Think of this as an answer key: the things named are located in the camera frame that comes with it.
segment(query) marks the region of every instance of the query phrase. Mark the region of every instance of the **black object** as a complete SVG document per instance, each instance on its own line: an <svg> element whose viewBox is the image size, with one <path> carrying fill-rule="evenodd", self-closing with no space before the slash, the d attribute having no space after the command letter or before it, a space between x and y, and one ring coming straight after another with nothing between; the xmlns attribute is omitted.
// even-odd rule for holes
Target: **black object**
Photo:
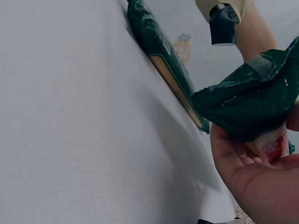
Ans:
<svg viewBox="0 0 299 224"><path fill-rule="evenodd" d="M240 22L230 4L218 4L210 11L212 45L234 45L237 43L235 27Z"/></svg>

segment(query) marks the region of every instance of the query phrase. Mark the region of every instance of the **pineapple print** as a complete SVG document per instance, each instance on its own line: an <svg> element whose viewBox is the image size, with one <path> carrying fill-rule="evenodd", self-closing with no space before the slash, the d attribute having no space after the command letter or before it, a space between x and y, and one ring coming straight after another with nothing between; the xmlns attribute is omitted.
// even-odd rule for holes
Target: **pineapple print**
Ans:
<svg viewBox="0 0 299 224"><path fill-rule="evenodd" d="M184 65L187 65L190 60L191 48L190 40L191 36L189 34L182 34L178 37L178 42L173 45L174 50L178 54L179 58L182 60Z"/></svg>

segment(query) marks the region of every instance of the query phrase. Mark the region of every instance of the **finger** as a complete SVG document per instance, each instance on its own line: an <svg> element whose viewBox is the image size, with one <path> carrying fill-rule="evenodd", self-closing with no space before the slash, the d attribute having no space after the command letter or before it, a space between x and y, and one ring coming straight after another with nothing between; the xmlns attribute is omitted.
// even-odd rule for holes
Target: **finger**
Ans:
<svg viewBox="0 0 299 224"><path fill-rule="evenodd" d="M250 151L250 149L247 150L247 156L252 159L252 161L254 163L260 163L262 162L261 158L259 158L258 156L256 156L252 151Z"/></svg>
<svg viewBox="0 0 299 224"><path fill-rule="evenodd" d="M283 169L299 168L299 154L287 155L272 163L272 166Z"/></svg>
<svg viewBox="0 0 299 224"><path fill-rule="evenodd" d="M244 167L235 153L232 139L228 132L212 124L211 146L215 166L227 186L231 186L236 173Z"/></svg>
<svg viewBox="0 0 299 224"><path fill-rule="evenodd" d="M244 144L238 140L234 140L233 144L235 147L235 153L240 158L244 166L254 163L254 161L248 156L248 154L250 154L249 149L247 149Z"/></svg>

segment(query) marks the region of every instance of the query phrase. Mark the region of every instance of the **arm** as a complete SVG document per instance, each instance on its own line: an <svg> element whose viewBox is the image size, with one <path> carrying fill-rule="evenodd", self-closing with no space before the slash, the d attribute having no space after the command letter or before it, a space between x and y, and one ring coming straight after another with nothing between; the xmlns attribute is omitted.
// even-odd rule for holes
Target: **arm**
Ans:
<svg viewBox="0 0 299 224"><path fill-rule="evenodd" d="M252 60L264 51L278 49L275 35L256 7L248 11L236 26L236 38L237 48L244 62Z"/></svg>

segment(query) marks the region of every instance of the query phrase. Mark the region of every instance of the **plastic packaging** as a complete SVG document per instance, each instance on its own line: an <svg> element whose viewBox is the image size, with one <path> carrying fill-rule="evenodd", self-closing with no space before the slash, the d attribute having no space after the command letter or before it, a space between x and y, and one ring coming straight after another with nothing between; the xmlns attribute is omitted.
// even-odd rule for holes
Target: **plastic packaging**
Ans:
<svg viewBox="0 0 299 224"><path fill-rule="evenodd" d="M273 162L293 152L286 120L299 94L299 38L268 50L192 97L195 110Z"/></svg>

